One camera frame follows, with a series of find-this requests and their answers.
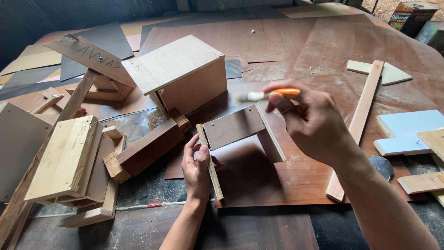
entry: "dark wall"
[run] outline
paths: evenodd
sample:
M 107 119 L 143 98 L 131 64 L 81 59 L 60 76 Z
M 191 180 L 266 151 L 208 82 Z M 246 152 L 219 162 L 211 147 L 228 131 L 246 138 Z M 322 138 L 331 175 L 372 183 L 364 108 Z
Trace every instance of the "dark wall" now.
M 0 0 L 0 70 L 50 32 L 130 22 L 174 10 L 175 0 Z

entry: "left hand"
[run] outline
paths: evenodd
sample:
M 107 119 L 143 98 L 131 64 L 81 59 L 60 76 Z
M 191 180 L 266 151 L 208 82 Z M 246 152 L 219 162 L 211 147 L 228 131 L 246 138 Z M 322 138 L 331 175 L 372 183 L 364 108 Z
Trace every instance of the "left hand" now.
M 185 178 L 186 192 L 188 199 L 197 199 L 201 202 L 207 202 L 211 193 L 211 178 L 208 171 L 208 161 L 210 152 L 208 146 L 196 144 L 199 141 L 199 135 L 196 134 L 185 145 L 183 151 L 182 171 Z M 194 153 L 199 151 L 197 159 L 194 160 Z

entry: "paintbrush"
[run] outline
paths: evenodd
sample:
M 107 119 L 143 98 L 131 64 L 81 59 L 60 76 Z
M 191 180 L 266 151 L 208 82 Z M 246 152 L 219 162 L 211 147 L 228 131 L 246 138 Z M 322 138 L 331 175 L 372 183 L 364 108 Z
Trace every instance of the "paintbrush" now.
M 301 91 L 299 89 L 275 89 L 268 93 L 265 92 L 237 93 L 234 95 L 234 99 L 238 102 L 268 100 L 270 95 L 273 93 L 279 93 L 289 99 L 293 99 L 297 97 L 300 92 Z

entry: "right hand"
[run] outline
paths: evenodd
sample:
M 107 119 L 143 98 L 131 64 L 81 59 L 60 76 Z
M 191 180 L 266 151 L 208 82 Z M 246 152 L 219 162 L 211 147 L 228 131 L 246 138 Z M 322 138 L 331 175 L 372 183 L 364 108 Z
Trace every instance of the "right hand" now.
M 310 89 L 295 79 L 271 81 L 262 90 L 271 92 L 282 88 L 300 89 L 294 99 L 299 104 L 274 93 L 266 112 L 279 110 L 288 134 L 305 155 L 334 169 L 345 165 L 345 160 L 362 157 L 362 150 L 350 135 L 329 93 Z

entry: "fingernail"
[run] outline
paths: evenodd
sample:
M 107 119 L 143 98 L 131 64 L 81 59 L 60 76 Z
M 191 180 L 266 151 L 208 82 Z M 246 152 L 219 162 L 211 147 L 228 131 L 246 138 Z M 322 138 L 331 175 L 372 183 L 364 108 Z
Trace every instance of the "fingernail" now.
M 281 102 L 281 97 L 279 96 L 279 94 L 272 94 L 269 98 L 269 100 L 271 101 L 271 103 L 273 103 L 274 105 L 278 105 Z
M 205 145 L 200 146 L 199 153 L 207 153 L 208 147 Z

